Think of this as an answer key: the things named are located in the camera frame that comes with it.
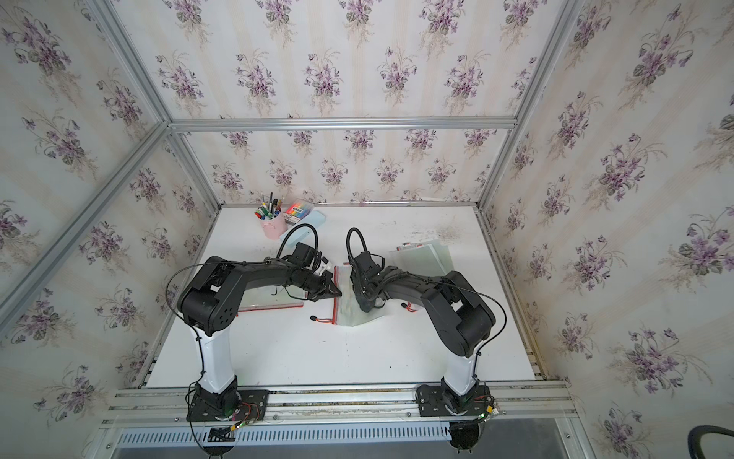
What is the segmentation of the mesh document bag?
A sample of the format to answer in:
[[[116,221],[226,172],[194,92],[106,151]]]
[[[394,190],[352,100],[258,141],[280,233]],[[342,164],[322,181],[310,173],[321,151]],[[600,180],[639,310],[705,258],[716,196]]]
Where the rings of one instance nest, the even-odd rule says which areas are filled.
[[[404,243],[391,251],[387,260],[403,271],[426,277],[439,277],[454,270],[449,247],[439,240]]]
[[[268,311],[301,308],[305,303],[305,292],[296,287],[261,287],[244,292],[239,312]]]
[[[380,319],[385,315],[382,308],[374,308],[370,312],[361,310],[351,281],[352,267],[340,265],[334,267],[334,281],[342,296],[334,298],[332,317],[311,316],[310,320],[337,326],[355,327]]]

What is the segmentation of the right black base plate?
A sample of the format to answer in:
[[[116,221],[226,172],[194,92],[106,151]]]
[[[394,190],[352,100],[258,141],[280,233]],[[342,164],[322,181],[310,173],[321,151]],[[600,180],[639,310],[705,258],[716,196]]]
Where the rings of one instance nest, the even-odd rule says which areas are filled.
[[[458,395],[444,382],[422,384],[415,392],[420,417],[470,416],[485,418],[497,411],[489,387],[476,382],[464,395]]]

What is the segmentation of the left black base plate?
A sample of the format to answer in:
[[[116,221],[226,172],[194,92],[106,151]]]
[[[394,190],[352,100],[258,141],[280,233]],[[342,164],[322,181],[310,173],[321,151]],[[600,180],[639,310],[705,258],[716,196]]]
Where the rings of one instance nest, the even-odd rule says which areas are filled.
[[[187,403],[187,421],[204,422],[246,422],[263,421],[271,392],[269,390],[229,390],[224,394],[214,394],[196,388]]]

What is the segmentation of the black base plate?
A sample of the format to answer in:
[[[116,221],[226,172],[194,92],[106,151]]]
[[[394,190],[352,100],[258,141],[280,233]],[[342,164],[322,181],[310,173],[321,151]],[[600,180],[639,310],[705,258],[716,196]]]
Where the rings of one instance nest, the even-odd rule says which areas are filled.
[[[470,416],[485,418],[497,411],[489,387],[476,382],[464,395],[458,395],[444,382],[422,384],[415,392],[420,417]]]
[[[263,421],[271,392],[269,390],[229,390],[224,394],[214,394],[196,388],[187,403],[187,421],[204,422],[246,422]]]

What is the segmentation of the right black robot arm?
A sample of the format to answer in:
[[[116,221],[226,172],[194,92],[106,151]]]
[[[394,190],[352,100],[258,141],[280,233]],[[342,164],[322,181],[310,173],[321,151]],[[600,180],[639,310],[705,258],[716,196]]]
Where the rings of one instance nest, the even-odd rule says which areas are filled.
[[[364,313],[389,300],[421,306],[440,341],[449,351],[447,372],[441,379],[443,399],[455,413],[480,396],[477,361],[485,345],[501,334],[494,333],[495,313],[487,305],[494,303],[502,314],[502,326],[508,323],[504,306],[492,296],[476,291],[459,272],[429,277],[417,275],[385,261],[376,262],[367,248],[361,231],[355,227],[346,234],[346,252],[352,268],[353,292]]]

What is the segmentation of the white ventilation grille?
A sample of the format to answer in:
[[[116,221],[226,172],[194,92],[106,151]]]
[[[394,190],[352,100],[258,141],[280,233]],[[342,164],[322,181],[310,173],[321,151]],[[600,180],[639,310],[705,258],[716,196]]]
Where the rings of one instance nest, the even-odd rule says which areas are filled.
[[[255,425],[227,428],[126,428],[119,449],[260,447],[429,442],[450,439],[446,422]]]

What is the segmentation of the light blue pencil case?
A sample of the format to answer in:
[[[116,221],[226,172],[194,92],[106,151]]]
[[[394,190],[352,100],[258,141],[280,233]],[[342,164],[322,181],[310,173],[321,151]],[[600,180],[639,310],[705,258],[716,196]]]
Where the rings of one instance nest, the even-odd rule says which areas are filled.
[[[319,210],[312,210],[306,217],[299,221],[300,224],[312,225],[315,229],[318,229],[327,220],[326,215]],[[286,231],[279,236],[279,241],[283,242],[286,239],[288,233],[294,228],[294,225],[288,225]],[[288,248],[292,248],[298,242],[309,242],[313,240],[313,233],[310,229],[299,229],[296,231],[286,242]]]

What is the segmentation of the colourful marker box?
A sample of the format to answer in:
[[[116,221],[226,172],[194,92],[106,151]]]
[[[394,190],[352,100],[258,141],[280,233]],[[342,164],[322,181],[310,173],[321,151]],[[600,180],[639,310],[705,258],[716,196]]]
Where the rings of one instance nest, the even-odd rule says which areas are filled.
[[[314,207],[315,205],[308,201],[294,202],[285,211],[285,220],[290,225],[297,225],[312,212]]]

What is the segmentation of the black chair part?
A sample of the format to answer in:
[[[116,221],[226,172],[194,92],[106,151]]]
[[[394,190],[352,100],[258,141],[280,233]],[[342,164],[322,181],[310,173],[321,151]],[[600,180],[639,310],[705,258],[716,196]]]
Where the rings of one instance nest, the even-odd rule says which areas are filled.
[[[690,458],[712,459],[733,457],[733,430],[722,426],[695,426],[687,434]]]

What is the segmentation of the aluminium mounting rail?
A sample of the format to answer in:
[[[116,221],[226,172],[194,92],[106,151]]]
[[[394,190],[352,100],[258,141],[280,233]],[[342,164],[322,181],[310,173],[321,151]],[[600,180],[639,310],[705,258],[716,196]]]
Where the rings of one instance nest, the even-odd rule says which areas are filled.
[[[235,415],[254,426],[304,424],[416,422],[435,419],[457,422],[480,415],[498,420],[577,419],[579,413],[565,382],[483,382],[493,412],[484,405],[455,415],[440,397],[422,397],[419,384],[327,384],[326,386],[266,386],[265,400],[250,397]],[[185,388],[119,390],[101,414],[103,428],[183,428],[195,411],[185,401]]]

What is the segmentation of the pink pen cup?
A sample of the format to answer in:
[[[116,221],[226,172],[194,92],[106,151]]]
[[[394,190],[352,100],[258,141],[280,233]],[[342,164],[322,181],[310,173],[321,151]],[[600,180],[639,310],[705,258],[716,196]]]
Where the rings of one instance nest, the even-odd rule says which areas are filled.
[[[278,240],[288,231],[288,223],[283,212],[274,218],[261,220],[260,225],[265,237],[271,240]]]

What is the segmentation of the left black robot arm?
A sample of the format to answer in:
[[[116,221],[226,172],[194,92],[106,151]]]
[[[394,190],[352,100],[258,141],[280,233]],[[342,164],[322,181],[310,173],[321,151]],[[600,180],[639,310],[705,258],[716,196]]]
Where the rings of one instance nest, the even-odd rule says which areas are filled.
[[[296,287],[304,292],[302,301],[339,298],[342,292],[334,275],[321,267],[323,263],[317,229],[302,223],[286,234],[274,257],[245,262],[212,256],[183,268],[196,273],[177,301],[168,301],[166,306],[191,330],[196,342],[201,362],[200,376],[191,388],[196,397],[216,409],[239,405],[229,327],[246,292]]]

